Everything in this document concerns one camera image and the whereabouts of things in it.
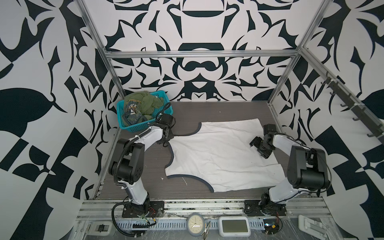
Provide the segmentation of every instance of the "blue basket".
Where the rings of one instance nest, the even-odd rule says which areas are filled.
[[[151,95],[157,96],[159,98],[163,98],[164,105],[166,103],[169,103],[169,99],[168,99],[168,97],[167,97],[167,95],[166,95],[166,93],[164,91],[153,92],[153,93],[151,93]],[[126,129],[126,130],[128,130],[130,132],[136,132],[136,131],[139,131],[139,130],[147,129],[148,128],[148,123],[155,121],[156,114],[158,114],[158,112],[160,112],[164,108],[164,105],[161,108],[155,108],[155,110],[152,113],[152,117],[153,118],[151,120],[148,120],[148,121],[145,121],[145,122],[141,122],[141,123],[137,123],[137,124],[134,124],[134,125],[125,126],[123,121],[122,121],[122,119],[121,119],[121,116],[124,113],[124,100],[122,100],[122,101],[118,102],[118,107],[117,107],[119,126],[120,126],[121,129]],[[173,114],[172,106],[170,106],[167,110],[165,110],[164,113],[172,115]]]

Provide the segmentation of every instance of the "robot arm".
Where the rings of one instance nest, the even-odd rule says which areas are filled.
[[[255,146],[266,159],[276,148],[290,157],[287,178],[269,190],[272,202],[285,204],[300,192],[313,192],[330,185],[325,152],[322,149],[302,146],[290,136],[278,133],[274,124],[264,125],[263,131],[264,138],[256,137],[250,143],[251,146]]]
[[[147,130],[135,137],[120,139],[112,161],[109,165],[109,174],[116,177],[115,184],[121,186],[131,200],[134,213],[146,214],[149,208],[149,194],[144,189],[141,174],[144,169],[144,152],[155,142],[165,143],[173,138],[171,124],[173,117],[163,114],[162,117]]]

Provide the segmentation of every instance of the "wooden table surface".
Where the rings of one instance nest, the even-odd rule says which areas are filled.
[[[195,131],[199,122],[223,122],[258,118],[262,125],[275,123],[268,105],[264,101],[256,102],[172,102],[176,125],[174,134],[187,134]],[[120,138],[129,139],[137,133],[122,130]],[[284,173],[289,157],[281,150],[274,151]],[[253,198],[260,197],[267,188],[245,189],[211,193],[202,182],[188,178],[168,179],[164,166],[170,161],[168,148],[154,144],[145,152],[144,171],[141,176],[145,189],[152,199],[212,199],[212,198]],[[106,175],[99,199],[123,199],[124,190],[113,184],[113,177]]]

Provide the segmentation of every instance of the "black cable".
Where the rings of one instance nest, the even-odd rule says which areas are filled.
[[[130,140],[123,148],[122,152],[121,152],[121,155],[120,155],[120,158],[119,158],[119,161],[118,163],[116,164],[116,167],[115,167],[115,171],[113,172],[113,182],[115,183],[116,186],[120,186],[120,187],[125,187],[125,184],[124,183],[120,183],[118,182],[118,172],[119,172],[119,169],[120,169],[120,165],[121,165],[121,162],[124,158],[124,156],[127,154],[127,151],[130,147],[130,145],[132,145],[133,142],[139,140],[142,136],[146,135],[147,133],[149,133],[151,131],[151,129],[147,129],[145,130],[144,132],[140,133],[138,135],[138,137],[135,137],[134,139]]]
[[[175,120],[175,123],[172,125],[171,129],[173,128],[173,126],[175,126],[175,125],[176,125],[176,118],[175,118],[175,117],[173,117],[173,120]]]
[[[331,169],[329,168],[328,164],[325,162],[325,160],[324,160],[322,157],[320,157],[320,159],[323,161],[323,163],[325,164],[325,166],[327,166],[327,169],[328,169],[328,171],[329,171],[329,176],[330,176],[330,180],[329,180],[328,187],[327,187],[325,190],[319,192],[319,193],[322,193],[322,192],[326,192],[326,191],[331,187],[331,184],[332,184],[332,172],[331,172]]]
[[[281,226],[280,226],[280,224],[279,224],[279,230],[276,232],[276,233],[278,233],[278,232],[280,232],[282,229],[283,229],[283,221],[281,220],[281,218],[279,218],[277,215],[275,215],[275,214],[272,214],[272,213],[265,213],[265,212],[263,212],[262,210],[260,210],[263,214],[265,214],[265,215],[272,215],[272,216],[275,216],[275,217],[277,217],[278,219],[279,219],[279,223],[281,223]]]
[[[154,221],[154,223],[152,223],[152,224],[148,224],[148,225],[139,225],[139,224],[132,224],[132,227],[133,226],[136,226],[136,227],[141,227],[141,228],[149,228],[149,227],[151,227],[151,226],[154,226],[154,225],[156,225],[156,220],[153,220]]]
[[[164,114],[165,110],[167,110],[168,108],[170,108],[170,106],[171,106],[170,103],[166,103],[166,104],[164,105],[163,109],[162,109],[160,112],[158,112],[158,113],[156,114],[155,122],[159,122],[159,121],[160,121],[161,117],[159,117],[159,115],[162,116],[162,115]]]
[[[292,198],[294,198],[295,196],[297,196],[298,194],[300,194],[302,191],[298,191],[295,195],[293,195],[292,197],[290,198],[287,198],[287,199],[284,199],[284,200],[281,200],[281,201],[278,201],[278,202],[275,202],[276,204],[278,204],[279,202],[284,202],[284,201],[287,201],[287,200],[290,200]]]
[[[124,204],[127,204],[127,202],[119,202],[119,203],[116,203],[113,207],[112,207],[112,223],[113,225],[116,227],[117,231],[119,231],[119,233],[123,234],[124,236],[127,236],[127,237],[141,237],[144,235],[145,232],[141,233],[140,235],[138,234],[133,234],[133,233],[126,233],[126,232],[123,232],[119,226],[117,225],[116,223],[116,220],[115,220],[115,208],[117,206],[120,206],[120,205],[124,205]],[[141,226],[142,228],[147,228],[147,227],[150,227],[150,226],[153,226],[156,224],[156,220],[154,220],[154,223],[153,224],[149,224],[149,225],[145,225],[145,226]]]

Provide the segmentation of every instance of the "patterned backdrop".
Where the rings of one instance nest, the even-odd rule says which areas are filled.
[[[86,0],[110,51],[291,49],[321,0]]]
[[[2,1],[0,21],[1,239],[66,239],[117,131],[118,94],[72,0]]]
[[[321,0],[86,0],[109,51],[295,49]],[[127,93],[267,100],[288,57],[114,59]]]
[[[384,119],[384,3],[335,0],[309,50],[380,119]],[[283,130],[322,148],[332,169],[324,200],[336,223],[361,239],[384,237],[384,146],[301,58],[273,103]]]
[[[127,93],[163,90],[174,101],[268,100],[289,57],[134,58],[112,64]]]

